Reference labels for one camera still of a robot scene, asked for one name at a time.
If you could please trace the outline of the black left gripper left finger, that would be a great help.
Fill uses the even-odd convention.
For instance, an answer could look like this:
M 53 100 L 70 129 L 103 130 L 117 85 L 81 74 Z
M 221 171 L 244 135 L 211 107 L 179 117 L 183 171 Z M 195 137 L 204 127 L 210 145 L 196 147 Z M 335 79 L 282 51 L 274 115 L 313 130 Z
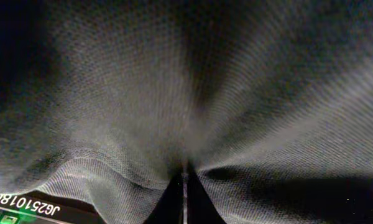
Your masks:
M 171 179 L 144 224 L 182 224 L 183 198 L 183 176 L 180 171 Z

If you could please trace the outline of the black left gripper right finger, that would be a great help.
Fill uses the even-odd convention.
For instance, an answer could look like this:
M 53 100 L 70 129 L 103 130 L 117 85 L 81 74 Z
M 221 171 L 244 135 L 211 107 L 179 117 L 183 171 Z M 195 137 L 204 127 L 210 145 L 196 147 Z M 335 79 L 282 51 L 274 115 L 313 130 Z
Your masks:
M 193 167 L 187 165 L 186 184 L 188 224 L 226 224 L 215 209 Z

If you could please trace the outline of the black polo shirt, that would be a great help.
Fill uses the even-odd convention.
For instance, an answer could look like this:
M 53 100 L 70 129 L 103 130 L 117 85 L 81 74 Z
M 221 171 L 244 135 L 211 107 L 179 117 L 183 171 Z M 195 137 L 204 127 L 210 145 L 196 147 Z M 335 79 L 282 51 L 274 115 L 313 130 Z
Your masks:
M 373 223 L 373 0 L 0 1 L 0 194 L 142 223 Z

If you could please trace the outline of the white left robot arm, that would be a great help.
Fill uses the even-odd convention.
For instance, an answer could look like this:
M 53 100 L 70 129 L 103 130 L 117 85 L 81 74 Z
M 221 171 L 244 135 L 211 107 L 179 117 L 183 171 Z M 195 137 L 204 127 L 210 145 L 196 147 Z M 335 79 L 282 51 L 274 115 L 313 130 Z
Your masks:
M 146 185 L 98 161 L 71 161 L 35 192 L 0 194 L 0 223 L 224 223 L 191 169 Z

